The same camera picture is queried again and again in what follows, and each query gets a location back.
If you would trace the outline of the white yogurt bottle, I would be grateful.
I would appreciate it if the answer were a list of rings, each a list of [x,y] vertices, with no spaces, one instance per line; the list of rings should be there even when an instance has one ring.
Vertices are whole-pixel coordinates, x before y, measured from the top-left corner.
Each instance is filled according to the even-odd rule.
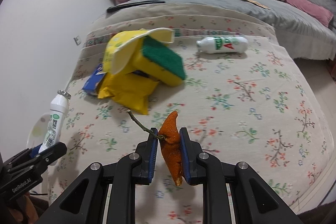
[[[51,101],[47,132],[39,153],[59,142],[63,122],[69,111],[68,103],[70,99],[71,95],[67,91],[58,90],[56,97]]]

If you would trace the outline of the blue cardboard box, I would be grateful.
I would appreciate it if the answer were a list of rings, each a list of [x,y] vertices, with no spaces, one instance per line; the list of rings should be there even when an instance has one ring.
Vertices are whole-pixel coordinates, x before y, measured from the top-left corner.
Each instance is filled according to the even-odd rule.
[[[90,96],[98,96],[98,91],[105,75],[106,73],[102,69],[102,63],[100,63],[89,76],[82,90]]]

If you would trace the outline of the thin brown twig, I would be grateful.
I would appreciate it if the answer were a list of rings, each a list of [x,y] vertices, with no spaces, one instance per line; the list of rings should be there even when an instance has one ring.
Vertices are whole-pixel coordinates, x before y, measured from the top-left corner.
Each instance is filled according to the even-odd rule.
[[[132,113],[132,111],[130,109],[127,109],[126,111],[128,113],[128,115],[130,116],[131,120],[133,122],[136,123],[136,125],[138,127],[140,127],[144,132],[147,132],[149,135],[151,135],[152,137],[154,137],[155,139],[158,139],[158,140],[165,140],[165,137],[163,135],[158,135],[158,134],[155,134],[153,130],[145,127],[135,116],[134,114]]]

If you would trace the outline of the white translucent trash bin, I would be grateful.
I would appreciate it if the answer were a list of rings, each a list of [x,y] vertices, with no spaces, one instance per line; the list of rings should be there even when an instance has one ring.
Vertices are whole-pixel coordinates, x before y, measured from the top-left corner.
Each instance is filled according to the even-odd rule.
[[[45,135],[48,129],[48,123],[50,119],[49,113],[44,113],[32,127],[28,138],[27,138],[27,148],[34,148],[43,143]]]

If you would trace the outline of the floral bed cover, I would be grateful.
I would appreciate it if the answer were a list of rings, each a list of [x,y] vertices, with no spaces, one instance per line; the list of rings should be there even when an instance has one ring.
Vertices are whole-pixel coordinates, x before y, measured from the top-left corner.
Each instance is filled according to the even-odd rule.
[[[172,28],[171,49],[184,62],[186,80],[160,84],[149,112],[138,119],[160,128],[178,112],[178,127],[223,162],[246,161],[295,211],[318,192],[334,159],[334,141],[319,103],[275,29],[240,12],[202,5],[162,4],[124,9],[92,24],[68,84],[70,111],[62,142],[66,154],[49,170],[53,202],[92,162],[110,164],[147,139],[126,109],[86,95],[84,83],[102,62],[109,39],[122,31]],[[243,36],[244,53],[204,53],[197,41]]]

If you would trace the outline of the yellow plastic bag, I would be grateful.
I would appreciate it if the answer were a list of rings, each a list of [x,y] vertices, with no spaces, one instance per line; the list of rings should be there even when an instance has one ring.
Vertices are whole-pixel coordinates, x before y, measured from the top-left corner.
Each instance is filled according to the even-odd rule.
[[[98,99],[110,98],[114,102],[147,115],[149,96],[155,91],[159,81],[129,73],[112,75],[107,73],[98,89]]]

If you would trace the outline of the yellow paper cup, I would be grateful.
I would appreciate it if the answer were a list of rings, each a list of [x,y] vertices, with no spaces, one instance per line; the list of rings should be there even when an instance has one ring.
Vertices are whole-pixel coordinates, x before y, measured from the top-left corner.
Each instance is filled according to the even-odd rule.
[[[153,38],[166,46],[174,41],[174,30],[161,27],[152,30],[140,29],[117,33],[106,45],[102,70],[112,75],[130,73],[133,67],[129,65],[129,61],[136,48],[146,37]]]

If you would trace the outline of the yellow green sponge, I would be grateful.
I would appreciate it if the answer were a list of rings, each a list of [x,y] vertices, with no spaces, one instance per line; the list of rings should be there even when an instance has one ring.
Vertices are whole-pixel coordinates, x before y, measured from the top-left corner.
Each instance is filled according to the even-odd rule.
[[[186,78],[183,59],[150,36],[141,39],[131,58],[131,65],[171,87],[181,85]]]

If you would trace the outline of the white AD drink bottle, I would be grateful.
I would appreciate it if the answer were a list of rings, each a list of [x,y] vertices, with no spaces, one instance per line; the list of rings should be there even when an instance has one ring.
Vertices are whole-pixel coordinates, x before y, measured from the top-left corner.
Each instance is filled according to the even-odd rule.
[[[243,36],[212,36],[197,41],[198,50],[208,53],[244,53],[248,40]]]

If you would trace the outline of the black remote control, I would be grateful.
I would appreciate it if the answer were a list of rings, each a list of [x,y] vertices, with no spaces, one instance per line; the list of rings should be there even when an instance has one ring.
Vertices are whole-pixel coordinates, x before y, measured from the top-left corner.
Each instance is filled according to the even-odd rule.
[[[153,0],[153,1],[141,1],[141,2],[132,2],[132,3],[124,3],[119,4],[113,7],[109,7],[106,9],[108,14],[120,11],[122,9],[127,9],[131,7],[143,6],[143,5],[151,5],[151,4],[163,4],[166,3],[165,1]]]

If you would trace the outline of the grey bed sheet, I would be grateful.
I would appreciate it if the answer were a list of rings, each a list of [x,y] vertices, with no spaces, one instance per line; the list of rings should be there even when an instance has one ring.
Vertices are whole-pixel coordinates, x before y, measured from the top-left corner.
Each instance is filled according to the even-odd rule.
[[[130,2],[152,1],[131,0]],[[307,13],[278,0],[254,0],[271,10],[241,0],[159,0],[233,10],[274,27],[277,41],[291,58],[326,60],[335,57],[335,33]]]

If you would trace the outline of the brown paper card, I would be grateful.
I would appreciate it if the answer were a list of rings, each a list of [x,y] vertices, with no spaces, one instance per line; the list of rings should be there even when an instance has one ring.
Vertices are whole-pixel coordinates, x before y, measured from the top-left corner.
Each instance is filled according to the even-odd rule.
[[[241,0],[241,1],[245,1],[245,2],[249,2],[257,7],[260,7],[260,8],[263,8],[263,9],[266,9],[266,10],[271,10],[271,8],[269,8],[268,6],[266,5],[263,5],[257,1],[254,1],[254,0]]]

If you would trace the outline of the wall power socket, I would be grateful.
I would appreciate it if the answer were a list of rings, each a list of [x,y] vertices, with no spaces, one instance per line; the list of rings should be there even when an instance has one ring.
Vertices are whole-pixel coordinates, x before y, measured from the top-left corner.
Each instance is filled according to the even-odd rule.
[[[81,44],[81,39],[80,39],[79,36],[76,36],[76,37],[73,38],[73,39],[74,39],[74,41],[75,41],[75,43],[76,43],[77,46],[79,46],[79,45]]]

